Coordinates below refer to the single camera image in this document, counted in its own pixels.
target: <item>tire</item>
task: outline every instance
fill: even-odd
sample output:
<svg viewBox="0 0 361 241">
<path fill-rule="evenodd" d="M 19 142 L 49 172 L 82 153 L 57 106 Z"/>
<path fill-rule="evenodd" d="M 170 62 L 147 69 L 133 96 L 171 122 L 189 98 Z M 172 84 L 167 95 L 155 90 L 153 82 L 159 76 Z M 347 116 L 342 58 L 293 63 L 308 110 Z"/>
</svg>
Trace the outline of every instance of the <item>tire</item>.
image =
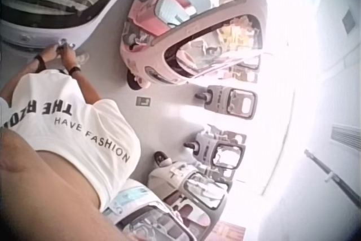
<svg viewBox="0 0 361 241">
<path fill-rule="evenodd" d="M 207 96 L 204 93 L 196 93 L 195 98 L 207 101 Z"/>
<path fill-rule="evenodd" d="M 126 74 L 126 81 L 128 83 L 129 88 L 132 90 L 140 90 L 142 87 L 138 84 L 138 82 L 135 80 L 135 76 L 128 70 Z"/>
<path fill-rule="evenodd" d="M 189 148 L 189 149 L 192 149 L 192 150 L 194 150 L 196 148 L 194 143 L 184 143 L 183 146 L 185 146 L 185 148 Z"/>
<path fill-rule="evenodd" d="M 160 165 L 160 163 L 162 161 L 164 161 L 164 160 L 166 160 L 168 158 L 168 156 L 165 153 L 161 152 L 161 151 L 155 152 L 153 156 L 154 156 L 154 160 L 155 160 L 155 162 L 157 163 L 158 166 Z"/>
</svg>

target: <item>pink car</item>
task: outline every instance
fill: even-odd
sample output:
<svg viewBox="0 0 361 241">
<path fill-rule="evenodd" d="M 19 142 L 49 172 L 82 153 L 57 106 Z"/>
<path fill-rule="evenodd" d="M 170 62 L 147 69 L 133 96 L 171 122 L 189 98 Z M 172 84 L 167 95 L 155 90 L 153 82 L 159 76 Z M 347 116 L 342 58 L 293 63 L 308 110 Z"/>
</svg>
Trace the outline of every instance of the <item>pink car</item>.
<svg viewBox="0 0 361 241">
<path fill-rule="evenodd" d="M 129 86 L 180 85 L 262 52 L 266 0 L 134 0 L 121 56 Z"/>
</svg>

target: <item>white scooter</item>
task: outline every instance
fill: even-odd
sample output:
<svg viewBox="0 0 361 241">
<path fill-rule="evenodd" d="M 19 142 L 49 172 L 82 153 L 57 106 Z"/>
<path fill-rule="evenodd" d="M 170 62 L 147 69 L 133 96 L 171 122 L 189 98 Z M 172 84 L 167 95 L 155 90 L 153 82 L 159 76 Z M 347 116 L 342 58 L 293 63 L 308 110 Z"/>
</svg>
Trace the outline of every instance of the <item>white scooter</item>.
<svg viewBox="0 0 361 241">
<path fill-rule="evenodd" d="M 172 209 L 143 184 L 128 179 L 103 212 L 124 234 L 146 241 L 196 241 Z"/>
<path fill-rule="evenodd" d="M 149 189 L 179 212 L 197 240 L 205 240 L 224 210 L 227 191 L 193 165 L 172 162 L 162 152 L 155 153 L 155 160 L 159 168 L 149 175 Z"/>
<path fill-rule="evenodd" d="M 207 90 L 195 95 L 204 100 L 204 108 L 216 113 L 251 120 L 257 108 L 257 94 L 249 90 L 226 86 L 208 86 Z"/>
<path fill-rule="evenodd" d="M 219 185 L 225 185 L 229 192 L 244 156 L 246 146 L 242 143 L 245 140 L 246 135 L 210 126 L 210 129 L 199 132 L 193 142 L 187 142 L 184 146 L 192 149 L 194 158 L 200 162 L 199 171 Z"/>
</svg>

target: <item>man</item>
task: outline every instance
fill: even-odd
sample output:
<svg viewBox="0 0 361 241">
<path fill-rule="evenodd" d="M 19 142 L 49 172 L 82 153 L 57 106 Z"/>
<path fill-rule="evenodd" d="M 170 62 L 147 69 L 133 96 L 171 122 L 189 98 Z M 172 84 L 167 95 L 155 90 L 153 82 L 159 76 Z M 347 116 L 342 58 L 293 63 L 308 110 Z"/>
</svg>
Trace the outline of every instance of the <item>man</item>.
<svg viewBox="0 0 361 241">
<path fill-rule="evenodd" d="M 58 54 L 68 75 L 46 70 Z M 140 143 L 116 103 L 101 99 L 84 77 L 75 52 L 67 44 L 48 47 L 5 85 L 0 106 L 1 216 L 20 221 L 31 240 L 43 240 L 32 235 L 34 229 L 56 223 L 61 212 L 65 224 L 76 222 L 69 217 L 75 212 L 101 221 L 99 211 L 134 171 Z"/>
</svg>

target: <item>black wristband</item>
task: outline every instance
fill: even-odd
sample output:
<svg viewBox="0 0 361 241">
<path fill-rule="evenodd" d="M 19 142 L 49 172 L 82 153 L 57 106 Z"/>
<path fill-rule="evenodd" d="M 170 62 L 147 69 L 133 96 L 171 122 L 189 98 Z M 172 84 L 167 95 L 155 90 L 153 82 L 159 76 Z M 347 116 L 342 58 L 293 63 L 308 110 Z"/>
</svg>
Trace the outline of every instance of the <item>black wristband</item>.
<svg viewBox="0 0 361 241">
<path fill-rule="evenodd" d="M 74 66 L 73 68 L 71 68 L 69 71 L 68 71 L 68 73 L 69 73 L 69 75 L 70 76 L 72 76 L 72 74 L 74 73 L 74 72 L 77 72 L 77 71 L 81 71 L 81 69 L 78 67 L 78 66 Z"/>
<path fill-rule="evenodd" d="M 38 68 L 36 69 L 35 73 L 40 73 L 44 70 L 46 70 L 45 61 L 42 56 L 36 55 L 34 59 L 37 59 L 39 61 Z"/>
</svg>

